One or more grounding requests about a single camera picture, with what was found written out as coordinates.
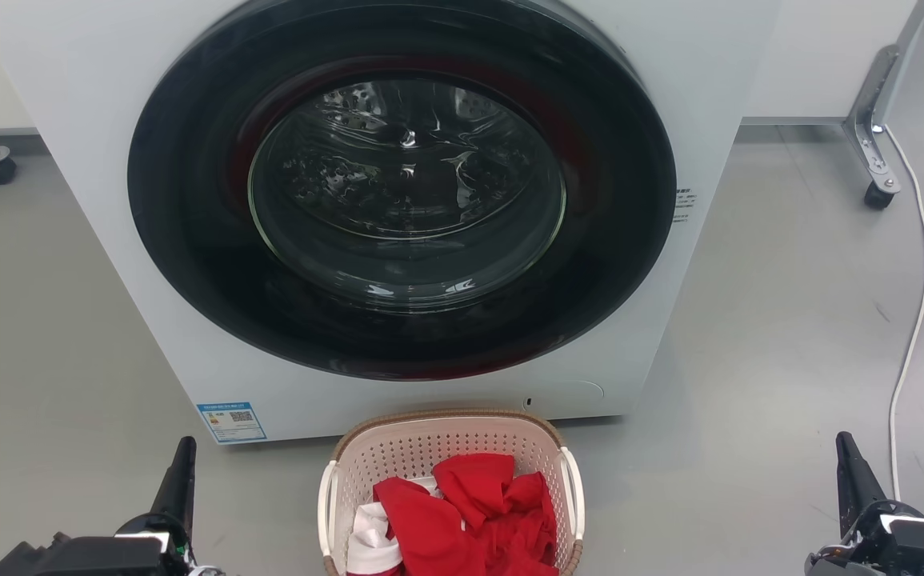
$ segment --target plastic laundry basket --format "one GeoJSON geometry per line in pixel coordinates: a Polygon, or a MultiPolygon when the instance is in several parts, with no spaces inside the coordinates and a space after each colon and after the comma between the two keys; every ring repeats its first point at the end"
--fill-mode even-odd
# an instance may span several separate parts
{"type": "Polygon", "coordinates": [[[582,556],[586,524],[582,479],[561,435],[546,420],[509,410],[446,410],[385,416],[345,434],[319,486],[319,547],[329,576],[343,575],[355,510],[373,500],[385,478],[429,478],[459,454],[510,454],[515,473],[541,471],[558,520],[554,565],[571,576],[582,556]]]}

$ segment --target front-loading washing machine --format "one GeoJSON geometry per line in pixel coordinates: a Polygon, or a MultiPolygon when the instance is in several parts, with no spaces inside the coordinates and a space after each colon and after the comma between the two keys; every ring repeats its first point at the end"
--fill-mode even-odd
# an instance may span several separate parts
{"type": "Polygon", "coordinates": [[[257,442],[629,412],[778,8],[0,0],[0,55],[203,422],[257,442]]]}

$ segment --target white cable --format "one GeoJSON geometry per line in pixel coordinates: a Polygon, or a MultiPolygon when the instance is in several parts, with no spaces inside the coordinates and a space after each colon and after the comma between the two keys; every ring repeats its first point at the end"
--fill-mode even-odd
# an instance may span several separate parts
{"type": "MultiPolygon", "coordinates": [[[[899,157],[903,161],[903,166],[906,167],[906,173],[909,175],[910,181],[913,183],[913,190],[916,193],[916,207],[920,213],[920,226],[923,227],[923,248],[924,248],[924,213],[923,213],[923,196],[920,194],[920,182],[916,179],[916,174],[913,172],[913,167],[910,166],[909,159],[906,157],[906,153],[903,152],[902,147],[899,145],[899,141],[896,139],[896,135],[892,134],[892,128],[885,127],[885,132],[889,135],[889,139],[892,141],[892,146],[896,147],[896,152],[899,153],[899,157]]],[[[906,349],[906,358],[903,360],[903,367],[899,371],[899,380],[896,382],[896,390],[892,391],[892,405],[889,407],[889,453],[890,458],[892,458],[892,492],[893,498],[896,500],[902,500],[902,496],[899,493],[899,455],[898,448],[896,446],[896,407],[899,404],[899,394],[903,390],[903,383],[906,382],[906,372],[909,371],[910,359],[913,357],[913,349],[916,347],[916,337],[920,333],[920,325],[923,324],[923,311],[924,311],[924,269],[923,269],[923,295],[920,296],[920,311],[916,314],[916,324],[913,325],[913,335],[910,336],[910,343],[906,349]]]]}

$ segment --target gray floor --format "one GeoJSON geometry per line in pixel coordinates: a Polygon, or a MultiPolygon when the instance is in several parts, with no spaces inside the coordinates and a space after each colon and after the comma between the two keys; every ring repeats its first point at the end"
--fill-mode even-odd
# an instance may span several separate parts
{"type": "MultiPolygon", "coordinates": [[[[924,189],[924,31],[892,125],[924,189]]],[[[195,542],[232,574],[319,574],[333,440],[220,449],[47,156],[0,187],[0,557],[141,513],[199,438],[195,542]]],[[[582,574],[799,574],[836,539],[834,434],[887,486],[886,413],[918,309],[915,201],[860,202],[841,131],[740,132],[638,412],[563,427],[586,485],[582,574]]],[[[924,511],[924,328],[900,404],[924,511]]]]}

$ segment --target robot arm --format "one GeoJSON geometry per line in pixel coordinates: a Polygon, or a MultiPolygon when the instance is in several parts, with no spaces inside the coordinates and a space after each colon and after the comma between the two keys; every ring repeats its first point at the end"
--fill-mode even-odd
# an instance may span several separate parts
{"type": "Polygon", "coordinates": [[[114,536],[56,533],[48,548],[17,544],[0,561],[0,576],[223,576],[215,566],[196,564],[194,489],[195,440],[181,438],[148,513],[125,522],[114,536]]]}
{"type": "Polygon", "coordinates": [[[810,554],[806,576],[924,576],[924,515],[886,498],[852,434],[835,447],[842,540],[810,554]]]}

